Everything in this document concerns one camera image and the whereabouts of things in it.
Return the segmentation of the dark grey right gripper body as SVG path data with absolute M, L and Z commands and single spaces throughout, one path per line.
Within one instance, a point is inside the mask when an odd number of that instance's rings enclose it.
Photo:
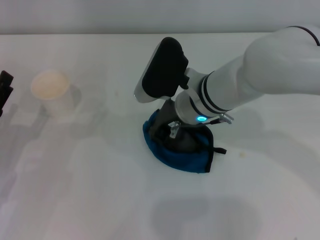
M 168 99 L 155 111 L 149 127 L 149 136 L 152 140 L 175 139 L 180 126 L 181 120 L 176 113 L 175 102 Z

